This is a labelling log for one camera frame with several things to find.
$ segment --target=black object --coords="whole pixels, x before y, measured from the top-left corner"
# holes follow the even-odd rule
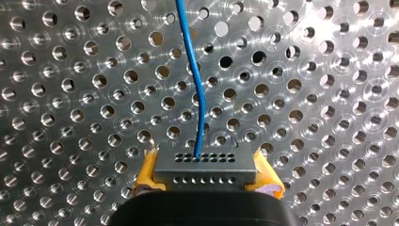
[[[110,226],[299,226],[281,201],[257,192],[150,192],[132,198]]]

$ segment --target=perforated metal sheet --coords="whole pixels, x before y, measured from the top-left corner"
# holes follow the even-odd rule
[[[262,147],[308,225],[399,225],[399,1],[187,1],[207,146]],[[174,1],[0,0],[0,224],[106,225],[197,124]]]

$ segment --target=yellow part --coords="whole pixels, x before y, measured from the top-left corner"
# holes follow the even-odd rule
[[[285,192],[284,184],[267,162],[260,149],[254,154],[253,160],[255,162],[256,170],[258,171],[256,174],[256,182],[254,185],[246,185],[246,190],[256,190],[262,186],[276,185],[280,187],[280,190],[275,191],[274,196],[277,199],[281,199]]]
[[[157,184],[153,181],[153,169],[156,163],[156,157],[158,156],[158,151],[156,149],[152,149],[146,154],[144,159],[143,166],[141,167],[141,171],[137,176],[137,180],[135,183],[135,193],[138,187],[148,187],[150,189],[159,189],[159,190],[167,190],[167,187],[164,184]]]

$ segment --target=yellow clip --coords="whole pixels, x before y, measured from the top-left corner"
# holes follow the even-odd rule
[[[255,191],[263,186],[279,186],[279,189],[275,189],[273,194],[275,198],[281,199],[285,192],[284,184],[267,162],[260,149],[254,154],[253,160],[256,170],[258,171],[256,174],[256,182],[253,185],[247,185],[246,190]]]

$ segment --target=blue wire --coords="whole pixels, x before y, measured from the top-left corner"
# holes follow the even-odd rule
[[[194,147],[194,156],[200,157],[203,128],[205,125],[205,94],[203,92],[200,79],[200,71],[197,66],[196,53],[194,52],[193,42],[191,40],[190,29],[185,15],[184,0],[176,0],[176,8],[180,20],[180,28],[183,32],[185,51],[187,52],[188,61],[190,63],[191,72],[193,73],[194,84],[196,85],[197,95],[199,97],[199,127],[197,131],[197,139]]]

